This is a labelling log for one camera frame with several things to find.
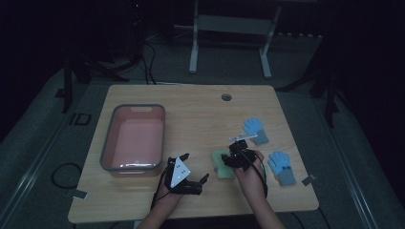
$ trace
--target wooden table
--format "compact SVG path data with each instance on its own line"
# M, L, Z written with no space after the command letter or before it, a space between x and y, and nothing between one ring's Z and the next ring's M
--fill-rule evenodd
M230 94L230 101L222 95ZM250 117L262 120L270 142L249 149L267 155L276 150L290 155L297 184L281 187L271 170L267 176L267 200L276 212L315 210L318 200L277 95L270 86L114 85L101 111L77 190L88 193L75 198L69 213L73 223L143 219L149 212L160 176L113 177L100 164L103 143L113 109L120 104L158 103L166 110L163 167L169 156L189 153L185 161L192 171L189 180L210 174L200 196L184 196L171 219L250 214L236 179L217 179L211 153L226 150L230 136L243 132Z

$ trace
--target white object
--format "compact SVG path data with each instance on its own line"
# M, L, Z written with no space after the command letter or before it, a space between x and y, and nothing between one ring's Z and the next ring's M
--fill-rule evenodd
M188 177L191 171L185 166L179 157L176 158L175 169L173 170L172 181L170 182L170 187L174 188L182 180Z
M254 135L239 135L239 136L235 136L235 137L230 137L229 140L230 141L239 141L239 140L246 140L246 139L251 139L253 137L256 137L257 134Z

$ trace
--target dark background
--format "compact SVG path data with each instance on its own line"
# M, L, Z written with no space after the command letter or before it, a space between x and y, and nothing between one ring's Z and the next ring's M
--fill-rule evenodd
M216 3L215 12L266 17L260 5ZM193 1L11 1L0 4L0 140L67 51L112 61L128 25L139 20L168 39L192 25ZM405 7L400 1L284 3L277 32L323 35L312 66L337 72L337 87L357 117L397 196L405 203Z

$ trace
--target table leg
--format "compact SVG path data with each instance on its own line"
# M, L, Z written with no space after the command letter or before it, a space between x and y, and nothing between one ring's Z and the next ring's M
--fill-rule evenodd
M193 47L191 48L190 67L188 71L195 73L197 71L197 60L199 57L199 1L194 1L194 27L193 27Z
M274 35L274 30L276 28L276 24L277 24L278 17L280 15L280 11L281 11L281 7L277 7L277 10L274 14L272 25L268 29L266 43L262 48L259 49L260 60L262 61L263 74L264 74L265 78L271 78L271 71L270 71L270 67L268 65L268 59L267 59L267 51L270 46L271 38Z

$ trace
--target black cable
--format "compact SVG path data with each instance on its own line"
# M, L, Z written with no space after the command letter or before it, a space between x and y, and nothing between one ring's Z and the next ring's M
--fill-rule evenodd
M297 215L295 215L295 213L291 213L291 214L298 220L298 222L299 222L300 225L301 225L301 228L302 228L302 229L305 229L303 222L297 217Z
M152 50L152 59L151 59L151 63L149 64L148 73L149 73L149 76L150 76L152 82L156 85L155 78L152 75L152 65L153 65L153 62L155 61L155 48L153 48L148 43L144 43L144 45L149 47Z
M158 183L158 188L156 189L156 192L155 192L155 194L153 195L153 198L152 198L151 210L152 210L152 208L155 206L156 201L158 201L158 200L161 199L161 198L164 198L166 195L168 195L168 194L170 193L170 192L169 192L169 193L163 195L163 197L158 198L159 188L160 188L160 186L161 186L161 182L163 181L163 177L164 177L164 175L166 174L166 172L167 172L167 167L163 170L163 172L162 172L161 175L160 175L160 179L159 179L159 183Z
M73 188L76 188L76 187L77 187L77 185L63 186L63 185L61 185L61 184L58 184L58 183L56 182L56 180L54 179L55 174L56 174L62 167L65 167L65 166L68 166L68 165L74 166L74 167L78 170L78 172L81 174L81 168L80 168L78 165L76 165L76 164L74 164L74 163L72 163L72 162L68 162L68 163L61 164L61 165L59 165L55 170L53 170L52 175L51 175L51 182L52 182L52 184L53 184L54 186L56 186L56 187L58 187L58 188L61 188L61 189L73 189Z
M142 56L142 62L143 62L143 65L145 66L145 81L146 81L146 84L149 84L149 80L148 80L148 66L146 66L145 57L143 57L143 56Z
M325 217L324 212L322 212L321 207L318 207L318 210L321 213L322 218L324 219L325 223L327 224L327 227L330 229L329 222L328 222L327 218Z
M114 229L117 225L119 225L119 222L115 222L113 225L111 225L108 229Z

